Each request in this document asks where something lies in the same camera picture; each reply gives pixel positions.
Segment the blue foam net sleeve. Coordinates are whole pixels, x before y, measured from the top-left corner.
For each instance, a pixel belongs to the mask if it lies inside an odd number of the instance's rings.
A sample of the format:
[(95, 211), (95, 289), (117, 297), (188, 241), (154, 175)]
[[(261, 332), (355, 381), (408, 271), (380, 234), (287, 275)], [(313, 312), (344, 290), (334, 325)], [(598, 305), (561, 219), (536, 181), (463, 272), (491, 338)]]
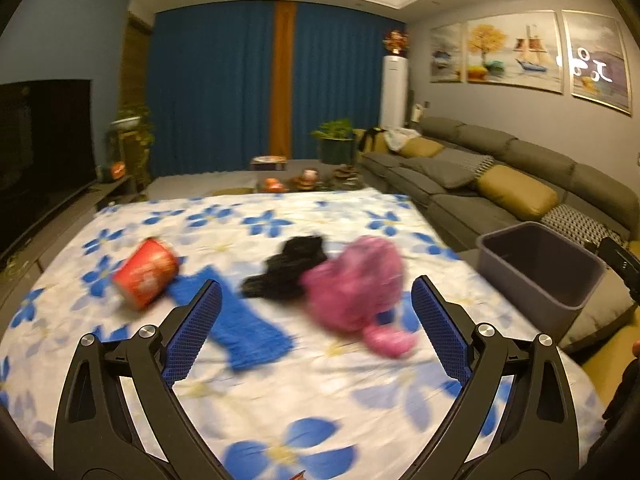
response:
[(277, 362), (294, 348), (293, 338), (258, 316), (213, 266), (192, 275), (179, 274), (168, 286), (168, 295), (183, 306), (207, 280), (217, 282), (221, 289), (221, 311), (208, 336), (227, 351), (234, 372)]

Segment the grey plastic trash bin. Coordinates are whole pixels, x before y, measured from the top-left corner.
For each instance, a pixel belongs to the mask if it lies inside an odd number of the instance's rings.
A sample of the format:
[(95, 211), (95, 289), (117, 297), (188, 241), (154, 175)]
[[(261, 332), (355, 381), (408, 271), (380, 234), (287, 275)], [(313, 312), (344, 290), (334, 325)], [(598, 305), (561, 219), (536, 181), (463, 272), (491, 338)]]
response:
[(541, 223), (481, 235), (477, 272), (539, 330), (560, 342), (605, 274), (604, 262)]

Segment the patterned cushion near bin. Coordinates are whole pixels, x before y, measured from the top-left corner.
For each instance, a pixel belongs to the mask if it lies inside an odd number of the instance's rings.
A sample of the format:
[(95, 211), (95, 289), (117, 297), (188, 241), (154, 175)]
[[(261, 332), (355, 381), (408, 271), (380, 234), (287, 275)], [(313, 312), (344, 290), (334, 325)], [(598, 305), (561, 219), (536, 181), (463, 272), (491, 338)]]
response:
[(550, 209), (540, 222), (584, 247), (588, 244), (599, 247), (602, 240), (607, 237), (612, 238), (620, 246), (627, 246), (626, 240), (620, 234), (567, 204), (559, 204)]

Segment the large mustard corner cushion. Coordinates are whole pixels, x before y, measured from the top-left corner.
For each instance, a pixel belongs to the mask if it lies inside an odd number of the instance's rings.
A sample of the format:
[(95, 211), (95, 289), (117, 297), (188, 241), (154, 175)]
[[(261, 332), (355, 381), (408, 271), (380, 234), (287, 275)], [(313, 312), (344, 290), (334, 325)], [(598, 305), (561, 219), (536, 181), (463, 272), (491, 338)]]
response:
[[(639, 242), (629, 242), (627, 248), (639, 259)], [(630, 321), (611, 338), (596, 344), (587, 352), (582, 368), (590, 378), (599, 399), (609, 404), (622, 381), (623, 371), (639, 355), (639, 303)]]

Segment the mustard cushion near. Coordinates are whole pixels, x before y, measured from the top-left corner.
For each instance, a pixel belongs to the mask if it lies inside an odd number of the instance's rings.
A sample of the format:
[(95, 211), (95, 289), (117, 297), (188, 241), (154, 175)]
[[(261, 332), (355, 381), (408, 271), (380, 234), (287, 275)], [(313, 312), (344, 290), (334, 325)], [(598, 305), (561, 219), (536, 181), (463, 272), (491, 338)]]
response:
[(540, 220), (559, 205), (559, 195), (550, 186), (507, 166), (495, 166), (478, 180), (480, 195), (513, 214), (518, 220)]

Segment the grey sectional sofa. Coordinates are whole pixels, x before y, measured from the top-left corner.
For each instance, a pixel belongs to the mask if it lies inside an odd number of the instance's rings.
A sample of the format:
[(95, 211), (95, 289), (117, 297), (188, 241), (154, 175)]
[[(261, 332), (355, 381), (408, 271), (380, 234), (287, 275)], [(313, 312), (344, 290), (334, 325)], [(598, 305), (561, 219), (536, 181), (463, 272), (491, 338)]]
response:
[(639, 197), (591, 166), (460, 120), (427, 117), (416, 130), (358, 130), (357, 164), (383, 193), (408, 197), (457, 252), (520, 223), (538, 222), (581, 248), (609, 237), (639, 249)]

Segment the black white patterned cushion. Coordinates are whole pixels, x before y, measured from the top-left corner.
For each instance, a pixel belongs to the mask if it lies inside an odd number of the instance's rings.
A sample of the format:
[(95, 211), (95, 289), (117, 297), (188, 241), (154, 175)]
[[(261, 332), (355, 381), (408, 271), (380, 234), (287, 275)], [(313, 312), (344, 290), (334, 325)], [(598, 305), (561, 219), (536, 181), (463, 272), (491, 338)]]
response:
[(475, 154), (453, 148), (445, 148), (435, 158), (440, 162), (449, 162), (474, 174), (479, 179), (487, 170), (495, 165), (495, 159), (490, 155)]

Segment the purple sky painting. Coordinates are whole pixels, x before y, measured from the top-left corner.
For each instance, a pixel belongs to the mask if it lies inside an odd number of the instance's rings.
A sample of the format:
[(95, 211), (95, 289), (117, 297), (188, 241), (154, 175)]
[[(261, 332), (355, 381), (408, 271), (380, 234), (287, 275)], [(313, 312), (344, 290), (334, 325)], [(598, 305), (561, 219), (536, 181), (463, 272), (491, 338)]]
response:
[(631, 116), (632, 92), (620, 24), (612, 16), (563, 10), (570, 93)]

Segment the blue floral tablecloth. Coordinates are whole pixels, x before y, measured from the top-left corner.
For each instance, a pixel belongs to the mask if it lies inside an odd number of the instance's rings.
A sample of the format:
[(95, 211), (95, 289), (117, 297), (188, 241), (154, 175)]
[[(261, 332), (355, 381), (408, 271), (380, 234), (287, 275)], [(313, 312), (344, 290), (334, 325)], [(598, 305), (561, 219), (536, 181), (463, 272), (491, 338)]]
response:
[[(475, 322), (532, 339), (535, 327), (446, 246), (408, 198), (372, 188), (157, 200), (98, 212), (46, 267), (1, 339), (1, 397), (45, 459), (53, 452), (58, 399), (76, 344), (86, 333), (127, 338), (172, 308), (123, 309), (111, 279), (149, 237), (167, 243), (184, 275), (215, 269), (230, 289), (262, 270), (291, 237), (317, 234), (335, 257), (363, 235), (393, 243), (413, 280), (428, 276)], [(262, 299), (247, 307), (292, 342), (277, 362), (234, 372), (208, 342), (175, 392), (204, 440), (238, 479), (395, 479), (449, 410), (459, 385), (440, 366), (408, 295), (390, 312), (416, 334), (403, 360), (371, 353), (327, 332), (302, 304)]]

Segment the sailboat tree painting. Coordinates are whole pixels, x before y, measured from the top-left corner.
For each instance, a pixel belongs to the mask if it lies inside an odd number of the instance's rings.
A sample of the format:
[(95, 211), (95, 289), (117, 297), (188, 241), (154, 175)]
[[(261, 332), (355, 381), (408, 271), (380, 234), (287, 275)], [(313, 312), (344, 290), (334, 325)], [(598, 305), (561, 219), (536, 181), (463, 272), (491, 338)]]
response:
[(466, 80), (551, 93), (563, 90), (558, 19), (551, 10), (509, 13), (466, 23)]

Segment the white clothes on sofa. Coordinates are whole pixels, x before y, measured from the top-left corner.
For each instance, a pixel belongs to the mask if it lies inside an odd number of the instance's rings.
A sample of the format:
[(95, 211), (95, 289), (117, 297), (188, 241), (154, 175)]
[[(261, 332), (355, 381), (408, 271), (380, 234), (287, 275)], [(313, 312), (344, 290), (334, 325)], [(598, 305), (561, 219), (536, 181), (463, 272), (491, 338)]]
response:
[(410, 128), (389, 128), (383, 136), (388, 149), (398, 153), (410, 140), (420, 138), (421, 133)]

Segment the small landscape painting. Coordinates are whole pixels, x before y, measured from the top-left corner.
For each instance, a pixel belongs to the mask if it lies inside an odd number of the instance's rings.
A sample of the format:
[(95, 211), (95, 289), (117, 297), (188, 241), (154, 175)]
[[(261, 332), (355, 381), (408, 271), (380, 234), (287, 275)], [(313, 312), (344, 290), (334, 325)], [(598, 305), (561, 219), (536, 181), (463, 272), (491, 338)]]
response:
[(460, 82), (462, 71), (462, 24), (431, 29), (431, 82)]

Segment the gift box on table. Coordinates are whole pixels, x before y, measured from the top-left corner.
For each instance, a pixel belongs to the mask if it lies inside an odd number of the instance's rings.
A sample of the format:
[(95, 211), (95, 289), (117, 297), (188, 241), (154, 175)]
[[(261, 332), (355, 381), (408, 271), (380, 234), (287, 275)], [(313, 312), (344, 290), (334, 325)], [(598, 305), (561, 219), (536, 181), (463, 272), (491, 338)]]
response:
[(254, 171), (282, 171), (288, 166), (288, 159), (279, 155), (259, 155), (250, 161), (250, 169)]

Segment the blue curtains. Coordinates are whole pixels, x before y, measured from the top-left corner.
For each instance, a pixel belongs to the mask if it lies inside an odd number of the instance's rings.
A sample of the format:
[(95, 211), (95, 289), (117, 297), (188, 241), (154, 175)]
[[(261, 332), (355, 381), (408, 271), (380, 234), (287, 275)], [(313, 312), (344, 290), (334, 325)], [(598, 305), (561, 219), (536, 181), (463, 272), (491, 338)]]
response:
[[(275, 1), (200, 4), (157, 14), (146, 99), (154, 176), (248, 167), (269, 149)], [(348, 118), (378, 123), (384, 37), (405, 24), (363, 11), (296, 2), (292, 157), (319, 154), (311, 135)]]

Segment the orange curtain strip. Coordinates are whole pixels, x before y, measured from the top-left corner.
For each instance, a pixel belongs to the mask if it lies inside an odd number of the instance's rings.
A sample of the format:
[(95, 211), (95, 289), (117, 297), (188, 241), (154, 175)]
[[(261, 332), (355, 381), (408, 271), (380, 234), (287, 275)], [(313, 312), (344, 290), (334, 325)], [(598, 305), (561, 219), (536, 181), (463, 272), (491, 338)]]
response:
[(273, 155), (292, 157), (292, 95), (297, 4), (273, 5), (269, 149)]

